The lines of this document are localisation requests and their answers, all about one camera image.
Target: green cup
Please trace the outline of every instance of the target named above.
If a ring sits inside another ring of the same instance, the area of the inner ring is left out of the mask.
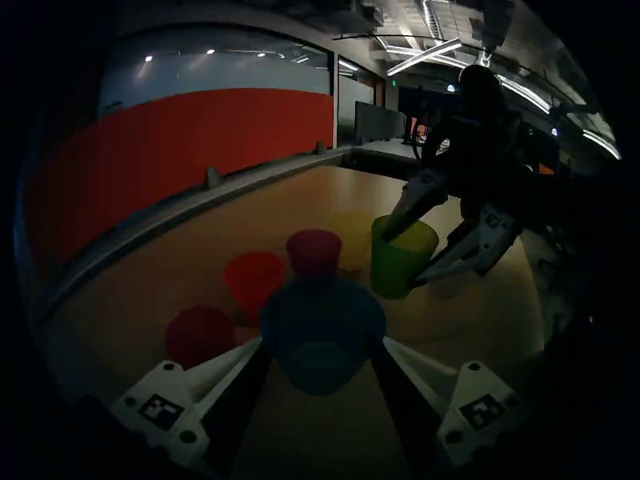
[[[371,289],[384,298],[398,300],[411,292],[411,279],[422,270],[438,247],[438,234],[416,222],[392,242],[380,235],[390,216],[377,218],[371,226]]]

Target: red wall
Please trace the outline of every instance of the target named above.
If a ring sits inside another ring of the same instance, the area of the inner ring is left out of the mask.
[[[331,145],[333,99],[296,90],[175,95],[80,130],[27,181],[24,212],[40,266],[62,265],[133,212],[220,174]]]

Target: yellow cup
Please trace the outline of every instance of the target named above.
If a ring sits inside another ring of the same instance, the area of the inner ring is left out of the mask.
[[[338,267],[343,270],[362,270],[369,260],[371,223],[373,217],[364,212],[344,211],[331,217],[326,228],[342,240]]]

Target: office desk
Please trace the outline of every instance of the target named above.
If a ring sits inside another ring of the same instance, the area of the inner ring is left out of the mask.
[[[211,304],[232,318],[237,315],[222,280],[222,268],[233,257],[260,249],[285,258],[285,242],[293,232],[322,226],[340,210],[388,214],[402,185],[320,166],[229,201],[148,242],[88,281],[53,316],[54,376],[67,389],[115,400],[164,359],[164,330],[181,310]],[[461,220],[456,198],[424,217],[440,239]],[[368,286],[367,278],[364,271],[354,279]],[[416,289],[404,300],[380,302],[389,336],[450,366],[479,359],[501,373],[542,349],[538,296],[519,240],[485,278],[461,274]],[[296,391],[276,364],[267,375],[234,476],[253,469],[262,478],[285,478],[310,463],[318,466],[319,478],[408,475],[369,364],[340,392],[324,398]]]
[[[415,159],[413,147],[411,145],[403,145],[401,138],[392,138],[388,142],[376,140],[375,142],[365,143],[364,145],[355,146],[354,151],[365,151],[368,154],[385,154],[402,163],[408,163],[412,166],[419,165]]]

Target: ceiling light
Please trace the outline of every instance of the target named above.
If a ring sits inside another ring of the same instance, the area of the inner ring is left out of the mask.
[[[453,40],[449,40],[448,42],[444,42],[433,48],[429,48],[421,54],[415,55],[414,57],[397,64],[393,68],[388,69],[386,74],[388,76],[395,75],[397,72],[401,72],[404,69],[415,65],[416,63],[420,63],[423,60],[427,60],[428,58],[433,58],[435,55],[444,54],[446,52],[455,50],[457,48],[460,48],[461,46],[462,44],[460,43],[460,40],[458,38],[454,38]]]
[[[604,138],[600,137],[599,135],[596,135],[594,132],[589,132],[588,130],[583,130],[582,131],[582,136],[585,137],[585,138],[588,138],[589,140],[591,140],[594,143],[597,143],[603,149],[605,149],[610,154],[612,154],[614,157],[616,157],[617,160],[620,160],[620,153],[618,153],[618,151],[615,149],[615,147],[613,145],[611,145]]]
[[[416,50],[415,48],[406,48],[405,46],[393,46],[388,45],[386,48],[390,54],[400,54],[400,55],[418,55],[421,54],[424,50]]]
[[[358,71],[358,68],[354,65],[351,65],[348,62],[345,62],[344,60],[338,60],[338,63],[346,68],[348,68],[349,70],[353,70],[354,72]]]
[[[414,58],[424,53],[423,51],[416,50],[413,48],[406,48],[404,46],[392,46],[392,45],[389,45],[386,48],[386,51],[389,52],[390,54],[408,55]],[[448,66],[454,66],[460,69],[463,69],[469,66],[468,63],[463,62],[462,60],[458,60],[456,58],[451,58],[451,57],[445,57],[444,55],[441,55],[441,54],[437,54],[431,58],[425,58],[425,60],[429,62],[442,63]],[[515,94],[520,95],[525,100],[528,100],[529,102],[533,103],[534,105],[536,105],[537,108],[539,108],[546,114],[549,113],[550,105],[547,102],[545,102],[541,97],[536,95],[534,92],[532,92],[528,88],[525,88],[524,86],[516,82],[512,82],[508,78],[504,78],[500,75],[497,75],[497,76],[505,88],[507,88],[508,90],[511,90]]]
[[[385,50],[387,49],[388,45],[387,45],[386,43],[384,43],[384,42],[382,41],[382,39],[381,39],[379,36],[375,35],[375,39],[376,39],[376,40],[378,40],[378,43],[379,43],[380,45],[382,45],[382,48],[383,48],[383,49],[385,49]]]
[[[549,114],[551,105],[545,102],[539,95],[535,94],[533,91],[529,90],[525,86],[522,86],[519,83],[516,83],[512,80],[509,80],[508,78],[505,78],[501,75],[496,75],[496,76],[498,77],[498,79],[500,80],[500,83],[505,88],[507,88],[508,90],[511,90],[515,94],[518,94],[524,99],[533,103],[534,105],[536,105],[537,108],[542,110],[544,113]]]

